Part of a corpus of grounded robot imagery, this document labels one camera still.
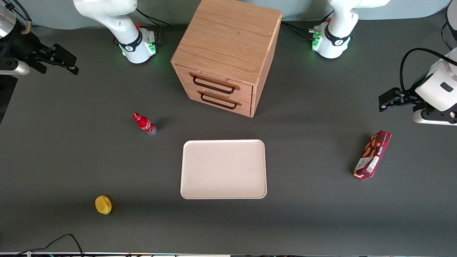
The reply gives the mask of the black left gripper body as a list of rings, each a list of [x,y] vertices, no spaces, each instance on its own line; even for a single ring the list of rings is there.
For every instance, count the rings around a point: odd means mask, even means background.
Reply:
[[[416,87],[411,87],[410,89],[402,89],[402,100],[401,107],[407,105],[414,105],[415,109],[425,109],[427,108],[426,101],[418,95],[416,92]]]

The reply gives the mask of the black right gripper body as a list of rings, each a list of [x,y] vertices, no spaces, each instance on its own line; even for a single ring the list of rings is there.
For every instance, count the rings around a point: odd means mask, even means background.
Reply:
[[[43,44],[25,44],[22,61],[39,73],[46,74],[47,66],[44,63],[51,63],[52,50],[52,47]]]

